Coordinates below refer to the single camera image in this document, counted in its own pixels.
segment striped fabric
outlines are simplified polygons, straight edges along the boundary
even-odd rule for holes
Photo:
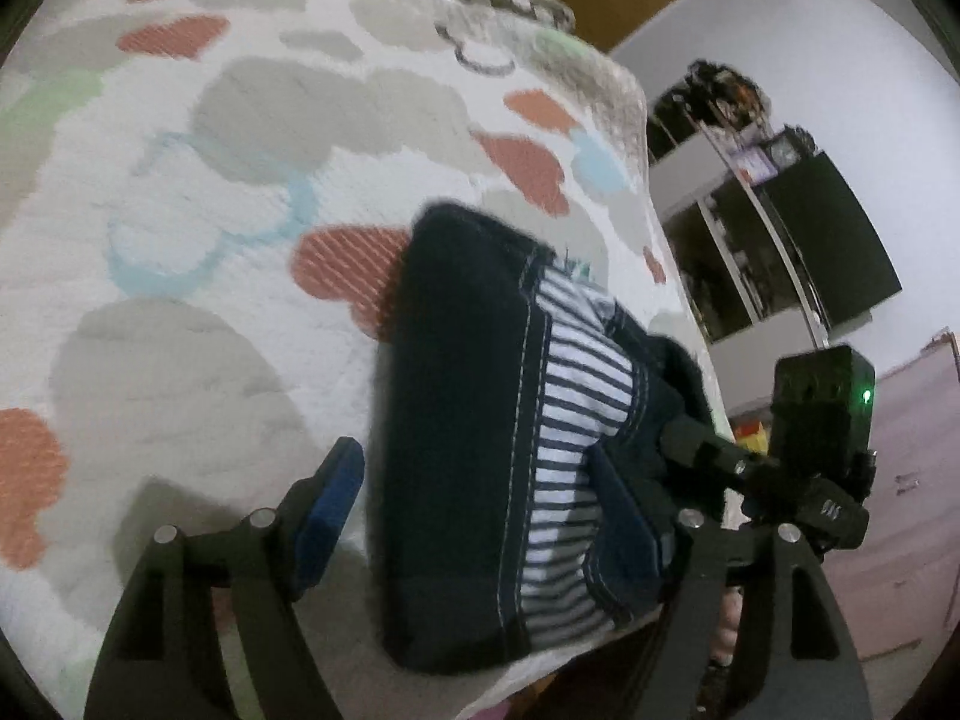
[[[548,266],[536,304],[553,322],[520,608],[531,645],[544,649],[613,628],[587,586],[584,559],[601,512],[584,453],[627,421],[635,376],[630,359],[604,335],[615,305],[606,293]]]

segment bedspread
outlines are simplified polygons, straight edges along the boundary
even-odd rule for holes
[[[453,0],[47,0],[0,71],[0,627],[80,718],[150,534],[376,473],[394,264],[448,197],[540,237],[707,372],[646,190],[645,104],[589,47]],[[404,673],[361,493],[296,606],[344,717],[449,720],[549,673]],[[257,717],[229,597],[217,619]]]

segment black screen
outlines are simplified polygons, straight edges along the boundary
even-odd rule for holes
[[[880,238],[825,154],[757,187],[803,257],[828,326],[860,316],[901,290]]]

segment bed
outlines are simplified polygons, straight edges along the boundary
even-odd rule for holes
[[[444,197],[679,340],[723,408],[646,183],[645,102],[575,38],[456,0],[46,0],[0,70],[0,628],[80,718],[150,534],[376,467],[391,284]],[[378,644],[364,493],[296,607],[347,718],[471,717],[598,640],[456,678]],[[258,717],[229,596],[218,627]]]

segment metal screw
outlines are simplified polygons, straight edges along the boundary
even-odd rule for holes
[[[174,541],[177,532],[175,525],[161,525],[154,531],[154,541],[157,544],[169,544]]]
[[[250,515],[250,524],[254,528],[269,528],[275,519],[277,513],[273,509],[257,509]]]
[[[796,544],[800,540],[800,528],[790,522],[782,522],[776,527],[776,532],[784,540]]]
[[[685,528],[690,528],[691,531],[697,530],[697,528],[704,524],[704,516],[700,514],[697,509],[680,509],[677,520],[680,522],[680,525],[683,525]]]

